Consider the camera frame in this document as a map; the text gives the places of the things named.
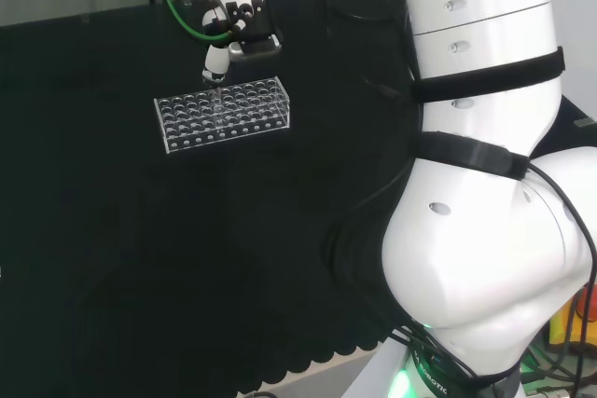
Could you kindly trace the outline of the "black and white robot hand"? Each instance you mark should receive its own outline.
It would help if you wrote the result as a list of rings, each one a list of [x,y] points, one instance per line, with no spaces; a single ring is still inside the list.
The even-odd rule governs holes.
[[[283,36],[276,26],[270,0],[209,0],[201,19],[208,36],[224,37],[207,47],[202,69],[208,86],[219,86],[234,63],[253,62],[279,54]]]

